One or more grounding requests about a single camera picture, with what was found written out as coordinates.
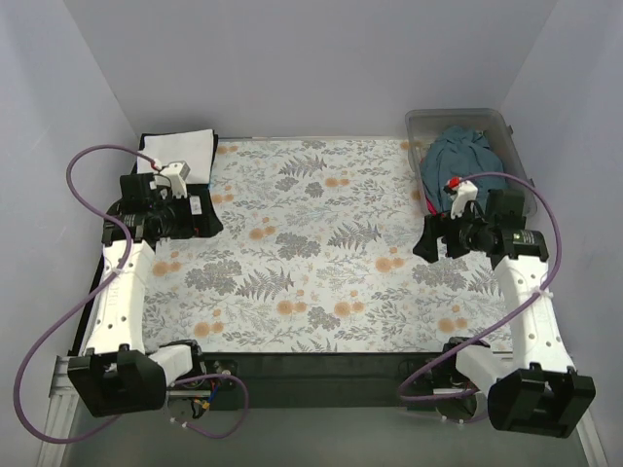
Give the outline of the blue-grey t shirt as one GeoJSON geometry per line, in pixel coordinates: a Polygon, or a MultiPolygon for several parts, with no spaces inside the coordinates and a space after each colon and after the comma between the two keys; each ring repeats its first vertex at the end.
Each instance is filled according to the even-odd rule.
{"type": "Polygon", "coordinates": [[[492,151],[485,134],[461,126],[451,126],[436,138],[420,168],[424,194],[434,204],[437,213],[448,211],[452,206],[444,186],[453,177],[504,171],[502,160],[492,151]]]}

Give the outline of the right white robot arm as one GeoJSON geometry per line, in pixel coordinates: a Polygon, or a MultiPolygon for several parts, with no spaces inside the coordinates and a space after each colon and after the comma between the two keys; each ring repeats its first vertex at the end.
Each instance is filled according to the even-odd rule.
{"type": "Polygon", "coordinates": [[[491,190],[486,207],[477,202],[478,189],[469,181],[445,187],[451,208],[424,219],[415,255],[438,261],[439,242],[450,259],[481,252],[491,261],[511,330],[513,362],[505,367],[485,342],[485,334],[453,338],[441,356],[425,365],[441,367],[451,386],[468,382],[486,398],[493,428],[554,438],[575,429],[596,396],[591,377],[580,375],[563,344],[549,283],[556,266],[542,233],[526,227],[524,195],[491,190]]]}

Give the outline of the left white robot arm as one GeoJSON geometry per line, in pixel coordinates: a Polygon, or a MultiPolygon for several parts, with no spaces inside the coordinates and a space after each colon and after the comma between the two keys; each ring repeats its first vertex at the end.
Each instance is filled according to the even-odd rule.
{"type": "Polygon", "coordinates": [[[201,200],[190,195],[175,163],[156,173],[120,178],[121,198],[104,217],[104,272],[92,333],[68,377],[95,417],[161,408],[176,381],[188,389],[206,380],[196,341],[162,344],[149,353],[142,320],[148,275],[158,243],[197,234],[201,200]]]}

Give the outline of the pink t shirt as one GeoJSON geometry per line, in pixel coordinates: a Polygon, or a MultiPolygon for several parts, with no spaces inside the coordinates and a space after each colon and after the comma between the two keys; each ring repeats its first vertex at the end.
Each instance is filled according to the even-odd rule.
{"type": "Polygon", "coordinates": [[[437,214],[437,209],[435,208],[434,204],[430,201],[428,196],[425,196],[424,200],[425,200],[425,204],[426,204],[426,207],[427,207],[429,213],[431,215],[436,215],[437,214]]]}

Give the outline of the folded black t shirt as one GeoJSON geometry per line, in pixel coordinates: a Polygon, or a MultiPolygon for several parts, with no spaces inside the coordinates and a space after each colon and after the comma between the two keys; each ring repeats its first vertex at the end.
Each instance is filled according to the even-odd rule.
{"type": "Polygon", "coordinates": [[[196,225],[200,229],[197,237],[214,237],[223,230],[223,224],[215,213],[208,185],[188,184],[188,197],[196,225]]]}

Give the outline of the folded white t shirt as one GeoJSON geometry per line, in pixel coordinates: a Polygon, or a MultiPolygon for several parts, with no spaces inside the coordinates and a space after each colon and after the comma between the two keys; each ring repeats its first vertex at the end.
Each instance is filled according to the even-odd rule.
{"type": "Polygon", "coordinates": [[[171,162],[185,162],[190,167],[188,184],[208,185],[211,178],[218,135],[213,129],[169,134],[141,135],[138,152],[160,167],[171,162]]]}

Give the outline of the clear plastic bin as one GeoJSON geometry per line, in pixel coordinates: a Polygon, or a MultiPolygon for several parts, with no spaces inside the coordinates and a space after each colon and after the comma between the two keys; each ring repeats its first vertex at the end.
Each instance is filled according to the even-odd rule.
{"type": "Polygon", "coordinates": [[[421,211],[450,206],[443,186],[453,177],[504,172],[528,181],[511,128],[490,108],[413,110],[405,116],[409,163],[416,175],[421,211]]]}

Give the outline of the floral table cloth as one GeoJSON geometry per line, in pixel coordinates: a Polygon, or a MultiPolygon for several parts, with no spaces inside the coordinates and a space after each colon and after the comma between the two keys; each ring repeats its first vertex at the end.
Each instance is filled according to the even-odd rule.
{"type": "Polygon", "coordinates": [[[157,249],[148,349],[438,351],[505,313],[485,256],[413,254],[423,217],[406,142],[226,141],[210,191],[223,231],[157,249]]]}

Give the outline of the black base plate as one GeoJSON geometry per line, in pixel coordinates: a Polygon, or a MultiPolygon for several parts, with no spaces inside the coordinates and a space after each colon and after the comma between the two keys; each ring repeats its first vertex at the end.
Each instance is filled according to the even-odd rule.
{"type": "Polygon", "coordinates": [[[214,353],[204,371],[244,382],[252,409],[396,408],[470,418],[477,397],[403,403],[397,388],[435,353],[214,353]]]}

